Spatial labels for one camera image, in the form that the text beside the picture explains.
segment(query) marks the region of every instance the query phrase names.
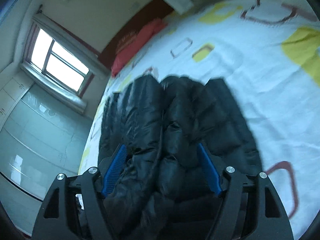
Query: pillow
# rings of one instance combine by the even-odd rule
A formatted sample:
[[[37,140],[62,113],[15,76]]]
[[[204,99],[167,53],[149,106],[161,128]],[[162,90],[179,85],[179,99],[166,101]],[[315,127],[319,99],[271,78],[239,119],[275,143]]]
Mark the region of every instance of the pillow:
[[[115,77],[124,65],[137,54],[137,52],[152,38],[152,36],[161,31],[164,27],[166,27],[166,24],[161,19],[155,19],[146,24],[138,33],[134,41],[128,44],[117,54],[111,69],[112,77]]]
[[[121,40],[119,40],[119,42],[118,42],[118,45],[116,48],[116,54],[118,54],[126,46],[131,44],[136,38],[137,38],[137,33],[135,31],[132,31],[132,32],[128,33],[127,35],[123,36],[123,38]]]

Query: blue gripper pad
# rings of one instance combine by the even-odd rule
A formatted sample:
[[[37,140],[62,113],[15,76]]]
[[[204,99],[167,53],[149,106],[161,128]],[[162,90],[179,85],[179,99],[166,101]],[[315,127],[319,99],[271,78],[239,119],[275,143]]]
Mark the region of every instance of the blue gripper pad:
[[[108,194],[112,193],[116,186],[120,172],[122,171],[125,160],[127,158],[127,148],[123,144],[117,152],[114,152],[114,154],[112,155],[113,160],[103,177],[103,189],[101,193],[105,197],[107,197]]]
[[[212,163],[209,154],[211,153],[207,152],[201,143],[197,145],[198,160],[204,172],[204,176],[209,184],[209,188],[216,195],[220,195],[222,192],[220,175]]]

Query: white bedsheet with pattern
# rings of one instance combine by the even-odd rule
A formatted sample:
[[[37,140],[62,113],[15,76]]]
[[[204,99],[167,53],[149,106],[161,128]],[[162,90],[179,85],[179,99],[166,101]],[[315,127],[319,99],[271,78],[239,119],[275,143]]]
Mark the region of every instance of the white bedsheet with pattern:
[[[320,208],[320,23],[269,0],[228,0],[179,17],[110,79],[79,168],[97,166],[106,99],[138,76],[223,77],[252,131],[295,239]]]

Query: puffer jacket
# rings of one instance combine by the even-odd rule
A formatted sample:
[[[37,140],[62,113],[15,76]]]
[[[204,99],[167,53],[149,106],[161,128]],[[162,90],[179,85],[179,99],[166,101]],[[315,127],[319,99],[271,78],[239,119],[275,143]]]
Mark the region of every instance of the puffer jacket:
[[[120,239],[204,239],[220,206],[199,166],[196,145],[242,173],[262,171],[259,152],[222,79],[206,85],[142,76],[106,102],[99,162],[119,144],[127,162],[104,200]]]

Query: dark red headboard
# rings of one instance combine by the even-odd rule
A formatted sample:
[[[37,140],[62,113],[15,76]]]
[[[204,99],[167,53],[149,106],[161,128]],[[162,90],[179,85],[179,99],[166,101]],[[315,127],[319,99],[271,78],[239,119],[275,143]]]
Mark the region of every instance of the dark red headboard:
[[[118,33],[112,38],[109,44],[99,55],[98,59],[111,70],[113,61],[116,58],[116,48],[120,39],[131,31],[139,32],[148,22],[155,18],[164,18],[170,14],[173,9],[163,0],[152,0],[143,7],[135,16],[133,16]]]

